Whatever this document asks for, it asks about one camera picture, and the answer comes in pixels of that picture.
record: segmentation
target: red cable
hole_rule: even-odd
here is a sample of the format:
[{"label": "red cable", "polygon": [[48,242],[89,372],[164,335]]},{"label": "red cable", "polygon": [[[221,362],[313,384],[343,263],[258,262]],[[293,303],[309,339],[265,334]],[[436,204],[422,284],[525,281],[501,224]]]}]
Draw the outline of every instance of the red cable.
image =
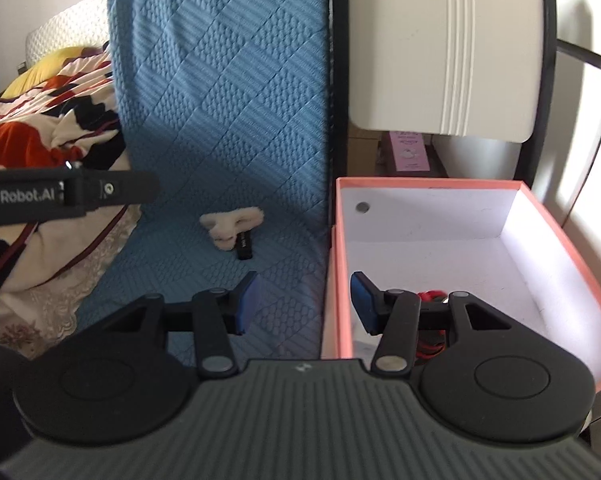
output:
[{"label": "red cable", "polygon": [[[427,292],[419,292],[418,296],[422,301],[435,301],[437,298],[446,298],[447,293],[443,290],[428,290]],[[445,335],[444,330],[440,330],[439,333],[440,335]],[[416,357],[422,361],[429,361],[430,359],[433,359],[445,349],[445,343],[432,345],[418,339],[417,344],[418,348],[416,350]],[[433,351],[433,353],[426,353],[422,350]]]}]

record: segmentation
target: headboard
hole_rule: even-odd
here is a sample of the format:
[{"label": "headboard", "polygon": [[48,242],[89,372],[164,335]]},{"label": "headboard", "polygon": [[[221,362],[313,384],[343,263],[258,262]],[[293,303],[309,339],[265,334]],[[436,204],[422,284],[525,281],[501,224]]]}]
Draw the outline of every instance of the headboard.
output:
[{"label": "headboard", "polygon": [[59,48],[101,46],[107,40],[107,0],[83,0],[53,16],[42,27],[27,35],[27,67]]}]

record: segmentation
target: metal pivot screw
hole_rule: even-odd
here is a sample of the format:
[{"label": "metal pivot screw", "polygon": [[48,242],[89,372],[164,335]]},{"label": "metal pivot screw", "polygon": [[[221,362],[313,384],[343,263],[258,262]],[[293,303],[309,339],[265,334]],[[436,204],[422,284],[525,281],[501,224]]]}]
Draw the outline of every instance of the metal pivot screw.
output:
[{"label": "metal pivot screw", "polygon": [[383,355],[376,359],[376,368],[383,372],[402,372],[407,368],[407,361],[398,355]]},{"label": "metal pivot screw", "polygon": [[223,373],[231,370],[234,362],[224,355],[212,355],[202,360],[202,367],[211,373]]}]

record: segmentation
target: logo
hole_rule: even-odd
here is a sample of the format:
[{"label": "logo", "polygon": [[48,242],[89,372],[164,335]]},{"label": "logo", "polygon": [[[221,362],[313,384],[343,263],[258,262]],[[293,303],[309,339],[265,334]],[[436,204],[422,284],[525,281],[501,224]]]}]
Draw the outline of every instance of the logo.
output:
[{"label": "logo", "polygon": [[295,368],[300,373],[304,374],[305,372],[308,372],[309,370],[311,370],[312,366],[309,363],[303,363],[301,365],[296,366]]},{"label": "logo", "polygon": [[0,205],[7,204],[27,204],[34,202],[54,202],[56,200],[56,190],[53,187],[44,187],[42,189],[1,189]]}]

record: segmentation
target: circular mount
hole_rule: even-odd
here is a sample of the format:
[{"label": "circular mount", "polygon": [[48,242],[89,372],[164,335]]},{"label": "circular mount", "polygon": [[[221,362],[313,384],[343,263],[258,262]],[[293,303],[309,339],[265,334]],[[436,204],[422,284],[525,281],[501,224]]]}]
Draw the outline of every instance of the circular mount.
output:
[{"label": "circular mount", "polygon": [[520,327],[464,335],[425,365],[419,390],[450,426],[525,444],[577,433],[595,385],[580,360]]},{"label": "circular mount", "polygon": [[80,446],[125,442],[170,420],[191,379],[173,356],[135,333],[77,336],[32,361],[14,400],[43,437]]}]

